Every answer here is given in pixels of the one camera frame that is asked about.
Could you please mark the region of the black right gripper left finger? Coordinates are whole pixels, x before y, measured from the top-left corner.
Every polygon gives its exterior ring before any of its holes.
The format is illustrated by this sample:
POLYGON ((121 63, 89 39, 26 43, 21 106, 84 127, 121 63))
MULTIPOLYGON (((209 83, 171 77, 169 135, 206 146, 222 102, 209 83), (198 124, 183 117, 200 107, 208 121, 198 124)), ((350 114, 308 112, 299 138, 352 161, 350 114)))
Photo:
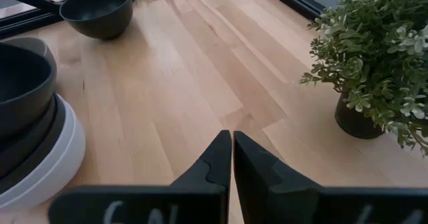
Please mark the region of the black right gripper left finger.
POLYGON ((70 189, 48 209, 50 223, 226 223, 232 139, 222 130, 169 185, 93 185, 70 189))

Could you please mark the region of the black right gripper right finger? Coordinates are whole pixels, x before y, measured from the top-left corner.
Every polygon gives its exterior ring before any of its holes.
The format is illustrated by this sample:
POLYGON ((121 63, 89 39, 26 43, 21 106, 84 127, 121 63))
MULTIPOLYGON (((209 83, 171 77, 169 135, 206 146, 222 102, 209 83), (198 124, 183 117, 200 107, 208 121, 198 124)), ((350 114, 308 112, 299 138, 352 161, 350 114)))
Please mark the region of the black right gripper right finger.
POLYGON ((323 187, 242 131, 235 182, 246 223, 426 223, 427 189, 323 187))

